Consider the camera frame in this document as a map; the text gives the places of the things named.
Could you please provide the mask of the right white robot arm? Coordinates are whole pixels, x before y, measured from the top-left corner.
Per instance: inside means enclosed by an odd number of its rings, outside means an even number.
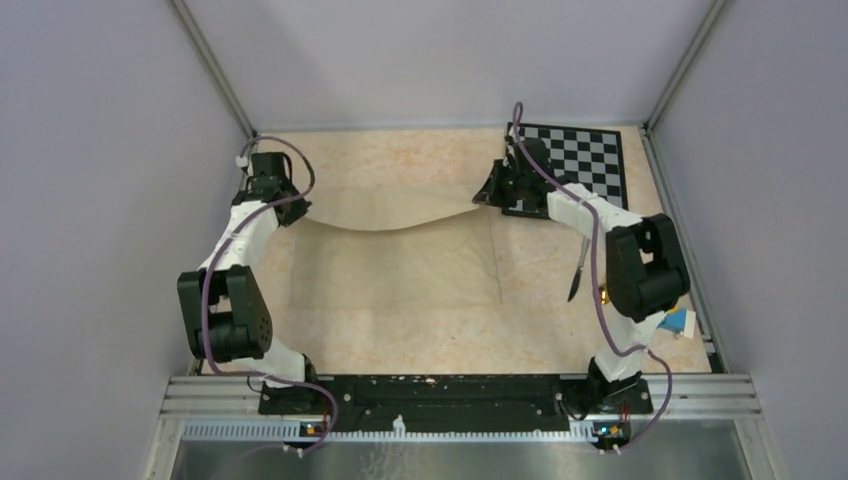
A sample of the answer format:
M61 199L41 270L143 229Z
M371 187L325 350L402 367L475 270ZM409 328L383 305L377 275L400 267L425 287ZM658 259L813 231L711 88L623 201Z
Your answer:
M522 207L581 235L605 344L590 361L579 398L589 408L612 412L638 383L663 318L690 290L675 224L665 214L630 212L574 178L555 176L540 139L505 141L504 158L494 161L473 201Z

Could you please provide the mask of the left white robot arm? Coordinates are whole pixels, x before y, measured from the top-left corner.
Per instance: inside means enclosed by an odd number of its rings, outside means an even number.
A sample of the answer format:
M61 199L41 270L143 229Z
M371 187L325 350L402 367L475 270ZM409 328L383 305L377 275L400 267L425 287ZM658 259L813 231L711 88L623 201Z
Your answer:
M258 373L267 386L283 387L292 410L308 413L321 397L314 365L275 338L255 270L270 237L303 218L311 204L293 183L286 153L254 153L237 164L246 182L224 232L201 266L177 280L188 346L198 360Z

